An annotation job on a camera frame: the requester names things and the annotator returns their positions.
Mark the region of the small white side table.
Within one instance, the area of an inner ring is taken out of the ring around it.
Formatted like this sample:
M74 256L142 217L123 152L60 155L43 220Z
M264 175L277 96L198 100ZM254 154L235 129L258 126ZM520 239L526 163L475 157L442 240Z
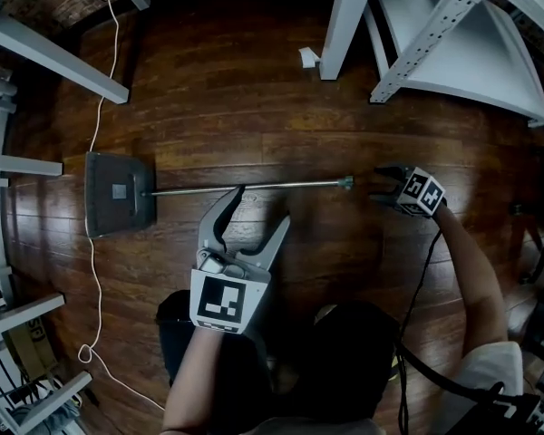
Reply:
M0 11L0 47L75 82L104 99L123 104L129 90L51 40Z

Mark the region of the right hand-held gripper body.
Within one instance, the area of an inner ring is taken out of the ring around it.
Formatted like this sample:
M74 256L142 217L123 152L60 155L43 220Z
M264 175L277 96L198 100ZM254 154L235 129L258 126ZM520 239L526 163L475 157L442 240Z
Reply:
M414 168L398 195L395 207L410 216L432 217L445 199L445 188L429 173Z

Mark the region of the person's right forearm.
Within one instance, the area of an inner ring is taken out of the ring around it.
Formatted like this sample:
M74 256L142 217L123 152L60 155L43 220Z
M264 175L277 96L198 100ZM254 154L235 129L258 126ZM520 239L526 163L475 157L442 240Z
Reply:
M462 353L508 340L500 284L489 259L457 217L443 204L434 215L449 249L465 309Z

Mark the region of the person's left forearm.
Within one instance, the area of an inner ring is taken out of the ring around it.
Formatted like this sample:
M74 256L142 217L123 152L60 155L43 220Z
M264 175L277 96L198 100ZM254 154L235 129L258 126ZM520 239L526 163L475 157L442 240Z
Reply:
M224 334L197 328L165 405L160 435L196 435L208 427Z

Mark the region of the black body-worn pack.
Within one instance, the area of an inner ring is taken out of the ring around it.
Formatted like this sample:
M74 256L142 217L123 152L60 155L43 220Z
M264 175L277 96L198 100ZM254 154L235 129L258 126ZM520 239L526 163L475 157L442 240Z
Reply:
M496 412L520 435L544 435L544 383L538 382L530 396L519 405L498 401Z

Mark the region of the white work table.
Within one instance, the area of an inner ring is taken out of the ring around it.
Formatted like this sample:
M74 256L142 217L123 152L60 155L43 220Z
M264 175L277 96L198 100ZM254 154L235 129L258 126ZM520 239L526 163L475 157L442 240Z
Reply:
M0 155L0 173L15 172L35 174L44 176L60 176L63 166L60 163L51 161L40 161L36 159L17 158ZM8 186L8 180L0 177L0 189ZM12 291L9 283L11 267L5 262L5 244L3 239L1 205L0 205L0 293L6 302L11 300ZM30 304L16 307L0 313L0 335L9 332L20 325L41 318L53 310L63 306L65 298L61 294L48 295ZM5 343L0 341L0 352L5 349ZM82 390L92 381L88 372L80 372L72 378L61 389L55 391L48 398L43 399L40 404L33 407L21 421L16 421L8 409L0 402L0 422L3 423L13 435L26 435L39 423L45 421L54 411L68 402L72 396Z

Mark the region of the white metal shelving rack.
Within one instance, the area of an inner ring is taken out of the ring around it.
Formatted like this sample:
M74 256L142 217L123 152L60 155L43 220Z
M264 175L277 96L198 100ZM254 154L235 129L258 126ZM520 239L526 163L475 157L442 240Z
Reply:
M544 126L544 90L511 16L488 0L377 0L397 54L389 63L374 13L365 9L385 103L400 89L462 97ZM544 0L507 0L544 31Z

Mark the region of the person's dark trousers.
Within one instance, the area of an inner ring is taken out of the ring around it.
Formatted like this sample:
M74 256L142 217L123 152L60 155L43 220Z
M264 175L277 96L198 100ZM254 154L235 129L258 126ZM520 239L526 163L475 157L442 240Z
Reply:
M195 326L189 292L171 294L156 313L165 368L175 378ZM304 340L296 389L313 396L328 390L339 401L352 397L371 407L382 399L391 374L398 323L370 303L338 304ZM216 404L271 395L264 354L255 340L226 334L216 377Z

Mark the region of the white plug adapter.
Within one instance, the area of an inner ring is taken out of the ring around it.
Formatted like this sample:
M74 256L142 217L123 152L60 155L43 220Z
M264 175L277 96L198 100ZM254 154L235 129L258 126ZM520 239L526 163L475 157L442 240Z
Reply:
M304 69L314 69L320 63L320 57L310 47L300 48L298 51Z

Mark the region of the brown cardboard box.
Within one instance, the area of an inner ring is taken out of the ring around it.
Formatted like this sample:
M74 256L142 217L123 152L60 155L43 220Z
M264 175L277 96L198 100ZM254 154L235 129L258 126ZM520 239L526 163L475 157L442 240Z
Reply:
M58 363L40 317L10 329L4 338L19 370L30 381L45 376Z

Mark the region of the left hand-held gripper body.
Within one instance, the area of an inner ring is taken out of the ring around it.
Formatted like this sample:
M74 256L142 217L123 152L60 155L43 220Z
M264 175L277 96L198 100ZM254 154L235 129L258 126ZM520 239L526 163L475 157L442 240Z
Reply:
M189 318L194 325L243 334L271 280L260 266L201 249L191 271Z

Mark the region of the dark long-handled dustpan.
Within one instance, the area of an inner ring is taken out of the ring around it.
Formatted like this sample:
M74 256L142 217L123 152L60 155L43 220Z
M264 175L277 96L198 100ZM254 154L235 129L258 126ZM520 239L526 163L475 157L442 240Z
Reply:
M337 187L351 189L354 178L282 183L259 183L204 188L154 188L155 175L134 157L89 151L85 155L84 208L89 238L139 231L155 223L159 197L230 194L239 202L245 190L306 189Z

